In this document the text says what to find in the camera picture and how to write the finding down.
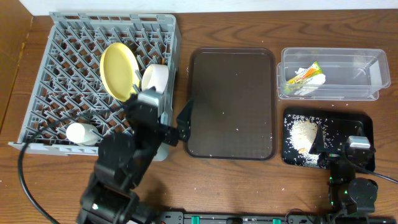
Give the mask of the rice food scraps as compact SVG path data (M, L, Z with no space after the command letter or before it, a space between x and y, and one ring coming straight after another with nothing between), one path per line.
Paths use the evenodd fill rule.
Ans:
M287 114L284 116L282 139L282 160L286 164L319 167L318 156L309 153L319 124L322 126L326 148L337 148L349 136L356 136L358 129L363 127L360 121Z

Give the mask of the white bowl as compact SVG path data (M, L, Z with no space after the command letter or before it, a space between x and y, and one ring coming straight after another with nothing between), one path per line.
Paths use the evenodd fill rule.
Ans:
M169 80L169 69L166 65L151 64L149 65L142 77L142 91L155 88L157 93L163 94Z

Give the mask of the white tissue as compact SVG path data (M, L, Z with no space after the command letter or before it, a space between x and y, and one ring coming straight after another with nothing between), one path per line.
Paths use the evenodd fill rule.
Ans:
M319 88L326 82L326 76L323 74L323 70L317 69L311 77L304 78L301 81L302 87L298 88L294 95L304 96Z

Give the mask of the green orange snack wrapper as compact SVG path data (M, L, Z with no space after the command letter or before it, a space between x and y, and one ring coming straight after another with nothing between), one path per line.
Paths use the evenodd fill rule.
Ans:
M293 85L301 85L306 81L309 81L312 77L320 75L323 73L323 70L319 66L318 62L313 62L311 66L308 68L299 68L296 72L296 76L289 79L287 81L287 85L284 87L284 91L289 94L296 89L296 86Z

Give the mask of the yellow round plate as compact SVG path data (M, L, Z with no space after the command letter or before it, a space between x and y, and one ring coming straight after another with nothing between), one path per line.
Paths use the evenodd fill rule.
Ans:
M119 101L127 101L136 94L134 85L140 87L136 57L129 47L120 42L105 49L99 69L105 90Z

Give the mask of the white paper cup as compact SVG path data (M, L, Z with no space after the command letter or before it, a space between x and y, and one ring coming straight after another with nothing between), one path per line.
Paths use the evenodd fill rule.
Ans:
M67 127L66 136L69 141L83 146L93 146L100 139L97 128L85 123L70 124Z

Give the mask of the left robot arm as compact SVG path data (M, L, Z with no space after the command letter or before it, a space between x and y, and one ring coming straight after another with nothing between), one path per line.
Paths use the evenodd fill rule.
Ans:
M89 184L80 199L77 223L154 223L159 212L133 192L161 144L176 146L190 138L193 100L177 116L177 127L159 123L158 109L136 96L124 104L133 134L104 137Z

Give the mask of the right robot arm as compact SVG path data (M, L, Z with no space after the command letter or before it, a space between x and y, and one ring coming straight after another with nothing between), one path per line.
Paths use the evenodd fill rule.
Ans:
M309 150L318 156L317 164L330 170L328 199L333 211L316 217L314 223L369 223L375 212L378 185L371 179L357 177L376 152L369 139L358 131L338 147L325 147L322 126L318 125Z

